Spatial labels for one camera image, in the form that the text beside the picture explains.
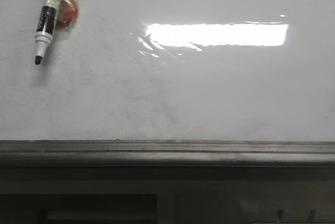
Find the black and white whiteboard marker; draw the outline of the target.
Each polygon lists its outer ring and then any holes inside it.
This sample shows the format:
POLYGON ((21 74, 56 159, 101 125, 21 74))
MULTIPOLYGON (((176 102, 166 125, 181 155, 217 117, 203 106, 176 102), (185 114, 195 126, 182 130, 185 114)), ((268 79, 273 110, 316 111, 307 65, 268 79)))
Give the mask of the black and white whiteboard marker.
POLYGON ((53 41, 61 0, 44 0, 41 8, 36 34, 35 64, 40 65, 47 49, 53 41))

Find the white whiteboard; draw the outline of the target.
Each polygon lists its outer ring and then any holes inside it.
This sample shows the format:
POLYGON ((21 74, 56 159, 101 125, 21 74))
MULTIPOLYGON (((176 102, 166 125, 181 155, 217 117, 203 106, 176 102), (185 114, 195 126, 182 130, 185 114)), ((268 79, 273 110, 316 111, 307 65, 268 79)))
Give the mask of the white whiteboard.
POLYGON ((1 0, 2 140, 334 140, 334 0, 1 0))

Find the red magnet taped to marker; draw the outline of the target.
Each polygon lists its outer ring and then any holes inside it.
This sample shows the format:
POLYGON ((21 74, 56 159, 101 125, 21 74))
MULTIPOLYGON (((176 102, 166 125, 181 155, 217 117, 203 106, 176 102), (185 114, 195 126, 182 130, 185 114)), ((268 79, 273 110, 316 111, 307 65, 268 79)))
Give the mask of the red magnet taped to marker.
POLYGON ((57 29, 70 31, 76 24, 79 10, 78 0, 61 0, 57 14, 57 29))

